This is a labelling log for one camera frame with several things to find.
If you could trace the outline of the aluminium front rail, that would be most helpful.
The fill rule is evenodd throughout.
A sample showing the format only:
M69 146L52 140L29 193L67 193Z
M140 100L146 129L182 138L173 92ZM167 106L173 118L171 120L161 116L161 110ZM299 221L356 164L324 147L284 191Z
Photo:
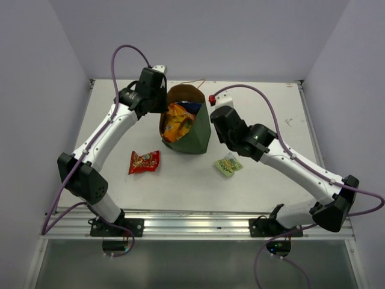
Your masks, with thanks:
M214 213L189 211L138 211L126 210L125 216L143 219L142 240L252 240L249 220L260 214ZM67 213L49 232L45 239L90 239L94 217L85 207L75 208Z

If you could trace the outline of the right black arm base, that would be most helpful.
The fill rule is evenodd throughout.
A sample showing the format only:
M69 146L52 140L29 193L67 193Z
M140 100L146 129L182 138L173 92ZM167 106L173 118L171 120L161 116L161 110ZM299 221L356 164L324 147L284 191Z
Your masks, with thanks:
M283 207L283 204L277 205L269 217L259 216L258 218L248 220L248 228L251 237L275 237L289 231L296 230L297 227L285 228L277 220L277 213Z

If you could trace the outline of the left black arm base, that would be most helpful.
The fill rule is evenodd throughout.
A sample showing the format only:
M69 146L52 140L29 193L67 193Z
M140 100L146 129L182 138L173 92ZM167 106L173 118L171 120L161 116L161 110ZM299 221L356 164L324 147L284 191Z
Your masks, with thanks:
M125 218L116 225L108 225L101 219L93 218L88 220L91 226L90 235L92 237L128 237L127 229L131 231L134 237L142 237L144 231L144 219Z

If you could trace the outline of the light green snack packet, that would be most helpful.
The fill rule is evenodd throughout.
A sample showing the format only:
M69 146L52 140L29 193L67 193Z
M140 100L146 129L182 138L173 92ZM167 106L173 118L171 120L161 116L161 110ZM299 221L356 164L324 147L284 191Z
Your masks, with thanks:
M232 153L228 153L224 158L217 160L214 166L227 178L243 168L243 165Z

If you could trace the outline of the yellow mango candy bag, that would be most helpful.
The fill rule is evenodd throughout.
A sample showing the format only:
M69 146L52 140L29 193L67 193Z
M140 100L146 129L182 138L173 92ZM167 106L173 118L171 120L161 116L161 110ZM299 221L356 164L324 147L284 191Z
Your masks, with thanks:
M163 139L169 143L180 140L190 131L195 119L194 114L190 114L177 103L170 104L166 112Z

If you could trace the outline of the red snack packet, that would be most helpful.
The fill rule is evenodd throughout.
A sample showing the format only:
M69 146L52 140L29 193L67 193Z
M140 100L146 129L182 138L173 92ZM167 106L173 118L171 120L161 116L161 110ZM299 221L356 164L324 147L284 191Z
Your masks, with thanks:
M131 153L128 174L154 172L160 164L160 151L138 155L135 151Z

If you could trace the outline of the blue Doritos chip bag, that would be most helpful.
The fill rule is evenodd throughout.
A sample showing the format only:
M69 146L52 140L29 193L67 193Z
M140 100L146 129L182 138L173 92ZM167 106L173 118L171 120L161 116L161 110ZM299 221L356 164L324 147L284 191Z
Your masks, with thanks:
M183 107L187 112L190 114L198 114L200 108L202 107L201 103L196 103L196 102L178 102L178 105Z

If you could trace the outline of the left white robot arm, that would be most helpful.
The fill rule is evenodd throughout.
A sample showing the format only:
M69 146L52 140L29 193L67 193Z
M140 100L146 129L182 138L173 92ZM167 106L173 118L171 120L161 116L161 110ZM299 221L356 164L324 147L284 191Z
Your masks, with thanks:
M111 236L125 229L122 210L108 194L108 182L100 174L111 151L123 135L147 113L163 113L166 109L166 66L145 67L139 79L118 92L109 112L86 139L70 155L58 157L60 177L66 190L80 198L105 219L103 228Z

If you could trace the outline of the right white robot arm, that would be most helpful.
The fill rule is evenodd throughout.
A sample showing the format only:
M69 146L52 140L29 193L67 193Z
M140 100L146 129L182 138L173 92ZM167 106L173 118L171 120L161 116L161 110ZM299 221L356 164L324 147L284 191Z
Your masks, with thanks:
M338 184L357 188L357 178L352 175L343 178L328 173L328 180L323 180L319 176L324 171L322 167L304 159L304 163L310 167L305 169L294 160L294 151L281 146L274 131L262 124L248 126L230 106L214 110L210 121L220 143L226 144L232 152L276 169L313 197L312 200L294 205L277 205L269 218L259 224L268 234L279 237L297 226L311 224L317 224L330 232L340 231L356 193Z

